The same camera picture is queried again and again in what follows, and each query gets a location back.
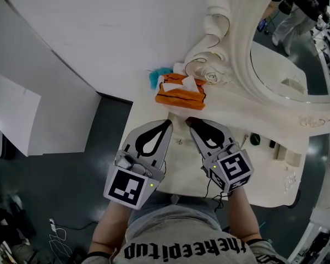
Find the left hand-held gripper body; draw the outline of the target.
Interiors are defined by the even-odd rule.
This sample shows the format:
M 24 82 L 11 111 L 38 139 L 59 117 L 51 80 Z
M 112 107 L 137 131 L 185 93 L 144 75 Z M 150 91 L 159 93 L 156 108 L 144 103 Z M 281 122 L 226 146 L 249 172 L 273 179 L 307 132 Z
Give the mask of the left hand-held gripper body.
M 119 150 L 109 167 L 104 197 L 118 204 L 139 210 L 164 178 L 164 170 L 140 157 Z

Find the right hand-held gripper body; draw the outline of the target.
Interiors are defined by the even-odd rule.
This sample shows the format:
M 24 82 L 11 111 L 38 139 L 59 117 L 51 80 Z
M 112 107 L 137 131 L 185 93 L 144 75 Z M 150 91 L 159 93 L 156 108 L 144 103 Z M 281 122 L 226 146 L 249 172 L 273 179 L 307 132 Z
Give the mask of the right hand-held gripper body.
M 236 144 L 209 155 L 201 168 L 225 194 L 247 184 L 254 172 L 247 151 Z

